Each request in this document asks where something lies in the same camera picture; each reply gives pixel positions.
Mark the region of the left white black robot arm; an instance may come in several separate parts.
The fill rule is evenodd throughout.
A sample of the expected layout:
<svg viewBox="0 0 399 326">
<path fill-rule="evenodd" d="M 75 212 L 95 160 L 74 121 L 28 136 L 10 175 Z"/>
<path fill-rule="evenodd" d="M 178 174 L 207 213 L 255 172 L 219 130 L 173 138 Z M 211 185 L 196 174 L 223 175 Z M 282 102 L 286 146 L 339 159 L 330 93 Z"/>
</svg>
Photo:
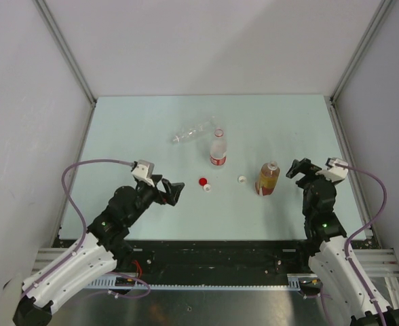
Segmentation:
<svg viewBox="0 0 399 326">
<path fill-rule="evenodd" d="M 47 325 L 55 313 L 93 280 L 132 263 L 125 242 L 129 229 L 153 204 L 175 206 L 185 187 L 160 175 L 152 176 L 163 190 L 144 181 L 118 188 L 107 207 L 62 255 L 23 282 L 13 316 L 15 325 Z"/>
</svg>

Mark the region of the red label plastic bottle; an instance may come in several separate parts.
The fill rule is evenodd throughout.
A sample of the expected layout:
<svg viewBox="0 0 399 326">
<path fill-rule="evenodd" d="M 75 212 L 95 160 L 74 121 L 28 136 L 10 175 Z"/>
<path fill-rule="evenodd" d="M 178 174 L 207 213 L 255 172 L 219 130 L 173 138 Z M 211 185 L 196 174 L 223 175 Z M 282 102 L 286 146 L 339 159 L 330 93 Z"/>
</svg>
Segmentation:
<svg viewBox="0 0 399 326">
<path fill-rule="evenodd" d="M 227 141 L 221 128 L 214 131 L 210 146 L 210 162 L 215 166 L 223 166 L 227 159 Z"/>
</svg>

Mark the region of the white tea bottle cap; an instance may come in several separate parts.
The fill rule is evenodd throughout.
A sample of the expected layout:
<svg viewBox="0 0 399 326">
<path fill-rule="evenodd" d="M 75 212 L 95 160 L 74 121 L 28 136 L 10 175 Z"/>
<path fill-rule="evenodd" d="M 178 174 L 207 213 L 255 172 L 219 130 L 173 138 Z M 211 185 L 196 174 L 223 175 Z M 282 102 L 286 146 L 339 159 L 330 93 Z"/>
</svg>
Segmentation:
<svg viewBox="0 0 399 326">
<path fill-rule="evenodd" d="M 205 191 L 205 192 L 210 192 L 211 191 L 211 186 L 210 186 L 210 184 L 205 184 L 204 186 L 203 186 L 203 190 Z"/>
</svg>

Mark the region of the red bottle cap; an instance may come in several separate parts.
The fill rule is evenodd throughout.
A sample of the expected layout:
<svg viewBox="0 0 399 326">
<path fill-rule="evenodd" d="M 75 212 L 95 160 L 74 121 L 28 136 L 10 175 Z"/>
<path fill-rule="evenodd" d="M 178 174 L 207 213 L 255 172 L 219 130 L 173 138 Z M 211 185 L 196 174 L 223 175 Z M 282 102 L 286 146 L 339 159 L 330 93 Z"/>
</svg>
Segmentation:
<svg viewBox="0 0 399 326">
<path fill-rule="evenodd" d="M 201 177 L 199 179 L 198 183 L 203 187 L 203 186 L 205 186 L 208 183 L 208 180 L 205 177 Z"/>
</svg>

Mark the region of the yellow red tea bottle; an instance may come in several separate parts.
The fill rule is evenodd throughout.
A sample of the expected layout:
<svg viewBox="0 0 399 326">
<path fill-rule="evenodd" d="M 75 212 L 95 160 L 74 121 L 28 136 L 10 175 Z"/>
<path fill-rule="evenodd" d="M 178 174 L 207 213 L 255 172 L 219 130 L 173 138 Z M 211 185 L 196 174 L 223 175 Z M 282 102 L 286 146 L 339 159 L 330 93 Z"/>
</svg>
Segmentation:
<svg viewBox="0 0 399 326">
<path fill-rule="evenodd" d="M 255 189 L 260 196 L 269 196 L 274 192 L 280 176 L 280 168 L 276 161 L 264 163 L 260 169 Z"/>
</svg>

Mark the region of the clear plastic water bottle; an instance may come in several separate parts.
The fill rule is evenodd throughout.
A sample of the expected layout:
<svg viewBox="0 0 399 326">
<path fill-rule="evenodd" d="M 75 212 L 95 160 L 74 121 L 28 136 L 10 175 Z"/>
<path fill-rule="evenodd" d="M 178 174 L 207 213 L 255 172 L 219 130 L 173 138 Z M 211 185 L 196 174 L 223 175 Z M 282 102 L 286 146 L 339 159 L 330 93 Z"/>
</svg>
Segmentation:
<svg viewBox="0 0 399 326">
<path fill-rule="evenodd" d="M 216 118 L 210 116 L 194 125 L 182 127 L 170 138 L 171 144 L 186 143 L 194 139 L 200 138 L 206 134 L 214 132 L 216 129 Z"/>
</svg>

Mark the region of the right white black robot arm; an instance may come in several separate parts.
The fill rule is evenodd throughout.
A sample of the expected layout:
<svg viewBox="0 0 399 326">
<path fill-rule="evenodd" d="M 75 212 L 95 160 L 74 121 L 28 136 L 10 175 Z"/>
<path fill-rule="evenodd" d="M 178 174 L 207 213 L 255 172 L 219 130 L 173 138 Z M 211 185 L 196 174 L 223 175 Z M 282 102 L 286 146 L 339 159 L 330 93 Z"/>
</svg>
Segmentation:
<svg viewBox="0 0 399 326">
<path fill-rule="evenodd" d="M 306 249 L 295 255 L 295 263 L 302 272 L 314 272 L 321 283 L 319 296 L 328 295 L 335 305 L 335 315 L 325 314 L 330 325 L 399 325 L 399 308 L 380 294 L 352 247 L 356 235 L 373 222 L 347 235 L 334 210 L 336 186 L 351 170 L 352 166 L 338 158 L 329 158 L 325 168 L 307 158 L 292 162 L 286 177 L 302 175 L 296 184 L 303 191 L 307 237 Z"/>
</svg>

